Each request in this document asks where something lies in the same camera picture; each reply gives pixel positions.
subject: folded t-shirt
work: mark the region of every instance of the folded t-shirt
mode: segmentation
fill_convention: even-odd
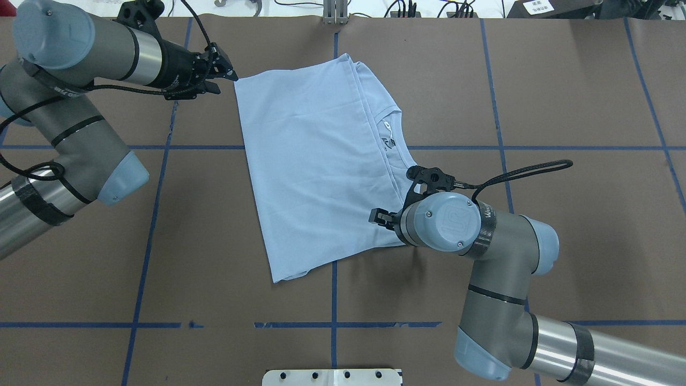
[[[368,222],[399,211],[415,165],[401,110],[348,54],[236,82],[260,227],[276,283],[374,247],[402,245]]]

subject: blue tape line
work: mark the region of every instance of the blue tape line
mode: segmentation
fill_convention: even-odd
[[[462,146],[408,146],[410,150],[500,150],[500,146],[462,145]]]
[[[255,322],[255,328],[331,328],[329,321],[270,321]]]
[[[132,328],[128,322],[0,321],[0,328]],[[137,328],[181,328],[181,323],[138,323]]]
[[[191,26],[193,23],[193,18],[188,18],[188,25],[186,27],[186,39],[184,42],[184,47],[188,48],[188,42],[191,38]],[[157,181],[157,192],[155,193],[155,203],[152,208],[152,219],[150,221],[150,231],[147,235],[147,244],[145,246],[145,258],[143,259],[143,269],[141,270],[141,281],[138,286],[138,296],[136,298],[136,308],[133,314],[133,327],[131,327],[131,335],[129,337],[129,346],[126,351],[126,362],[124,363],[124,371],[121,377],[121,386],[126,386],[128,383],[129,370],[131,368],[131,359],[133,358],[133,349],[136,343],[136,332],[139,317],[141,315],[141,304],[143,303],[143,291],[145,290],[145,281],[147,279],[147,268],[150,263],[150,252],[152,251],[152,236],[155,232],[155,226],[157,226],[157,214],[160,206],[160,196],[162,194],[162,182],[165,178],[165,172],[167,170],[167,160],[169,159],[169,147],[172,144],[172,135],[174,134],[174,121],[176,120],[176,109],[178,108],[178,101],[174,102],[174,106],[171,108],[171,118],[169,123],[169,134],[167,135],[167,142],[165,143],[165,154],[162,158],[162,167],[160,169],[160,178]]]
[[[267,323],[255,323],[255,328],[435,328],[442,324],[441,321],[270,321]]]
[[[245,150],[244,145],[171,145],[172,150]]]
[[[683,191],[681,190],[681,184],[676,176],[676,171],[674,170],[674,164],[672,163],[672,157],[667,149],[667,142],[665,141],[665,135],[662,133],[662,128],[660,127],[660,121],[657,119],[657,114],[655,113],[655,107],[652,104],[652,99],[650,98],[650,93],[648,92],[648,86],[646,85],[645,79],[643,79],[643,72],[641,71],[641,65],[639,64],[638,56],[636,55],[636,49],[634,48],[634,39],[631,36],[631,29],[629,28],[629,20],[624,18],[624,28],[626,29],[626,37],[629,40],[629,48],[631,48],[631,56],[634,58],[634,64],[636,65],[636,72],[639,75],[641,81],[641,87],[643,87],[643,93],[646,95],[646,101],[648,102],[648,108],[650,109],[650,114],[652,116],[652,121],[655,123],[655,129],[657,130],[657,135],[660,137],[660,144],[662,144],[662,149],[665,152],[665,157],[667,158],[667,164],[670,167],[670,173],[672,173],[672,180],[674,180],[674,186],[676,186],[676,193],[679,195],[679,200],[681,201],[681,209],[684,214],[686,214],[686,200],[684,199]]]
[[[335,369],[338,351],[336,348],[338,322],[338,261],[331,263],[331,368]]]
[[[441,321],[343,321],[337,323],[338,328],[436,328]]]
[[[88,323],[68,321],[3,321],[0,328],[131,328],[133,323]]]
[[[500,164],[503,168],[503,173],[508,172],[507,160],[505,158],[505,143],[503,141],[503,133],[500,127],[500,116],[498,115],[498,103],[495,100],[495,85],[493,84],[493,73],[490,68],[490,55],[488,54],[488,42],[486,41],[486,24],[483,19],[479,19],[481,24],[481,37],[484,42],[484,56],[486,59],[486,72],[488,73],[488,87],[490,89],[490,100],[493,104],[493,117],[495,119],[495,133],[498,137],[498,148],[500,150]],[[505,181],[505,193],[508,197],[508,209],[510,213],[515,212],[515,207],[512,204],[512,191],[510,190],[510,182]]]
[[[338,32],[333,34],[333,58],[338,58]]]
[[[579,326],[686,326],[686,319],[657,320],[573,320]]]
[[[193,17],[188,18],[188,25],[186,26],[186,40],[183,42],[183,47],[188,48],[188,42],[191,40],[191,27],[193,26]]]

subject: blue grid line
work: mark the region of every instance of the blue grid line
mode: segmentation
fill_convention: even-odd
[[[191,37],[192,18],[188,18],[188,25],[186,27],[186,41],[184,47],[188,48],[188,41]],[[152,208],[152,219],[150,221],[150,231],[147,235],[147,245],[145,247],[145,258],[143,259],[143,269],[141,270],[141,281],[138,286],[138,296],[136,298],[136,308],[133,314],[133,323],[131,327],[131,335],[129,337],[129,346],[126,351],[126,361],[124,362],[124,371],[121,377],[121,386],[126,386],[128,383],[129,370],[131,368],[131,359],[133,357],[133,349],[136,343],[137,324],[141,315],[141,304],[143,303],[143,291],[145,290],[145,281],[147,279],[147,268],[150,263],[150,253],[152,251],[152,236],[157,226],[157,215],[160,207],[160,197],[162,195],[162,182],[165,179],[165,172],[167,170],[167,160],[169,158],[169,147],[172,144],[172,135],[174,134],[174,121],[176,120],[176,109],[178,108],[178,101],[174,102],[174,107],[171,108],[171,119],[169,123],[169,134],[167,135],[167,143],[165,144],[165,154],[162,157],[162,167],[160,169],[160,178],[157,182],[157,192],[155,193],[155,203]]]
[[[333,34],[333,58],[338,58],[338,34]],[[338,367],[338,261],[331,263],[331,368]]]
[[[8,150],[51,150],[50,145],[0,145]],[[164,150],[166,145],[129,145],[131,150]],[[684,151],[686,146],[528,146],[528,145],[415,145],[410,150],[589,150],[589,151]],[[170,150],[245,150],[244,145],[170,145]]]
[[[655,129],[657,130],[657,135],[660,137],[660,144],[662,144],[662,149],[665,152],[665,157],[667,158],[667,164],[670,166],[670,173],[672,173],[672,180],[674,180],[674,185],[676,187],[676,193],[679,195],[679,200],[681,201],[681,209],[686,214],[686,200],[684,199],[683,191],[681,190],[681,184],[679,179],[676,177],[676,171],[674,170],[674,164],[672,163],[672,157],[667,149],[667,142],[665,141],[665,135],[662,133],[662,128],[660,127],[660,121],[657,119],[657,114],[655,113],[655,107],[652,104],[652,99],[650,93],[648,92],[648,86],[646,85],[646,80],[643,79],[643,72],[641,71],[641,65],[639,64],[639,58],[636,55],[636,49],[634,47],[634,39],[631,37],[631,29],[629,28],[629,20],[624,18],[624,28],[626,29],[626,38],[629,40],[629,48],[631,48],[631,56],[634,59],[634,64],[636,65],[636,72],[638,73],[639,79],[641,81],[641,87],[643,87],[643,93],[646,95],[646,102],[648,102],[648,108],[650,109],[650,114],[652,116],[652,121],[655,123]]]
[[[0,328],[181,328],[181,323],[0,321]]]
[[[270,321],[255,323],[255,328],[436,328],[441,321]]]
[[[493,104],[493,118],[495,120],[495,132],[498,136],[498,149],[500,151],[500,164],[503,168],[503,173],[508,172],[507,160],[505,158],[505,143],[503,142],[503,133],[500,127],[500,116],[498,115],[498,103],[495,100],[495,85],[493,84],[493,73],[490,68],[490,55],[488,55],[488,42],[486,41],[486,24],[483,19],[479,19],[481,24],[481,38],[484,42],[484,57],[486,59],[486,72],[488,74],[488,87],[490,89],[490,100]],[[510,182],[505,181],[505,193],[508,197],[508,209],[510,213],[515,212],[515,207],[512,204],[512,192],[510,191]]]

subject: electrical wire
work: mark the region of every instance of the electrical wire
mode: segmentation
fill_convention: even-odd
[[[488,181],[480,185],[471,185],[469,183],[464,183],[461,181],[455,181],[454,188],[456,189],[476,189],[472,194],[471,200],[477,203],[476,198],[484,189],[489,186],[496,185],[498,183],[503,183],[507,181],[514,181],[516,179],[522,179],[524,177],[535,176],[536,174],[543,174],[549,172],[556,172],[558,170],[563,170],[572,167],[574,162],[569,159],[559,159],[558,161],[551,161],[545,163],[539,163],[537,165],[526,166],[524,168],[519,168],[513,170],[512,172],[503,173],[499,176],[493,177]]]
[[[0,135],[2,135],[2,132],[7,128],[7,126],[9,126],[12,122],[16,121],[20,117],[32,112],[33,110],[47,106],[48,104],[59,102],[61,100],[64,100],[64,98],[61,95],[56,96],[56,97],[52,97],[52,98],[46,99],[42,102],[33,104],[33,105],[27,107],[26,109],[23,109],[22,111],[19,111],[18,113],[11,115],[8,119],[6,119],[2,123],[0,123]],[[58,163],[55,161],[42,162],[42,163],[39,163],[38,165],[32,166],[31,168],[23,170],[23,169],[20,169],[16,166],[12,165],[0,153],[0,164],[2,166],[6,167],[9,171],[15,172],[22,177],[35,179],[38,181],[55,181],[55,180],[61,179],[64,176],[64,166],[61,163]],[[52,170],[53,175],[52,176],[39,176],[39,175],[33,173],[33,172],[40,170],[40,169],[43,169],[43,168],[49,168],[50,170]]]
[[[401,11],[401,9],[400,9],[400,4],[401,4],[401,3],[403,4],[403,10],[402,10],[402,11]],[[386,13],[383,14],[383,17],[388,17],[388,15],[390,14],[391,8],[393,8],[393,6],[396,5],[396,4],[398,4],[398,17],[401,17],[401,16],[400,16],[400,15],[401,15],[401,12],[402,12],[402,13],[405,13],[405,9],[406,9],[406,8],[405,8],[405,0],[395,0],[395,1],[393,1],[393,2],[388,6],[388,9],[386,10]]]
[[[203,26],[202,22],[200,21],[200,17],[198,17],[198,14],[191,8],[191,6],[188,4],[186,0],[181,0],[181,3],[188,8],[188,11],[191,12],[193,15],[193,18],[196,20],[196,23],[198,24],[198,27],[200,28],[200,31],[202,32],[203,37],[205,38],[205,41],[207,43],[207,47],[210,46],[210,38],[207,34],[207,31],[205,30],[205,27]],[[205,79],[207,79],[207,76],[210,73],[210,70],[212,69],[212,66],[207,66],[207,69],[205,70],[205,73],[203,76],[198,78],[198,81],[191,84],[190,86],[178,90],[178,91],[153,91],[153,90],[144,90],[144,89],[135,89],[133,87],[125,87],[125,86],[119,86],[115,84],[100,84],[97,86],[87,86],[84,87],[83,89],[85,91],[94,91],[94,90],[103,90],[103,89],[113,89],[113,90],[120,90],[120,91],[129,91],[132,93],[140,93],[140,94],[146,94],[146,95],[161,95],[161,96],[175,96],[175,95],[180,95],[187,93],[189,91],[193,91],[199,84],[203,83]],[[22,111],[19,111],[18,113],[15,113],[14,115],[10,116],[6,120],[4,120],[2,123],[0,123],[0,135],[2,132],[14,121],[19,119],[20,117],[23,117],[24,115],[31,113],[33,110],[39,109],[40,107],[47,106],[48,104],[52,104],[55,102],[59,102],[63,100],[64,98],[62,96],[56,96],[52,97],[46,100],[43,100],[42,102],[35,103],[26,109],[23,109]],[[12,165],[2,154],[0,154],[0,164],[7,168],[8,170],[17,173],[18,175],[22,177],[26,177],[29,179],[34,179],[37,181],[57,181],[60,180],[64,177],[64,166],[61,163],[55,162],[55,161],[49,161],[49,162],[42,162],[37,165],[32,166],[31,168],[28,168],[26,170],[20,169],[14,165]],[[49,168],[52,172],[52,176],[39,176],[37,174],[34,174],[35,171],[41,170],[44,168]]]
[[[455,4],[455,14],[453,16],[450,16],[451,18],[462,18],[464,15],[465,17],[473,17],[474,16],[474,8],[472,8],[472,4],[474,4],[474,1],[472,0],[471,3],[467,3],[466,1],[460,3],[459,1],[446,1],[445,4],[443,4],[443,7],[441,7],[440,11],[438,11],[438,16],[436,18],[440,18],[440,15],[443,13],[443,10],[450,4]]]
[[[279,4],[279,5],[318,5],[320,7],[324,6],[324,4],[313,3],[311,1],[302,1],[299,3],[281,3],[279,0],[274,0],[274,2]],[[348,0],[348,5],[350,5],[350,3],[352,3],[352,2],[353,2],[353,0]]]

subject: metal bracket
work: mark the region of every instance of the metal bracket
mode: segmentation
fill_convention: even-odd
[[[402,386],[403,370],[271,370],[262,386]]]
[[[348,0],[324,0],[324,24],[348,24]]]

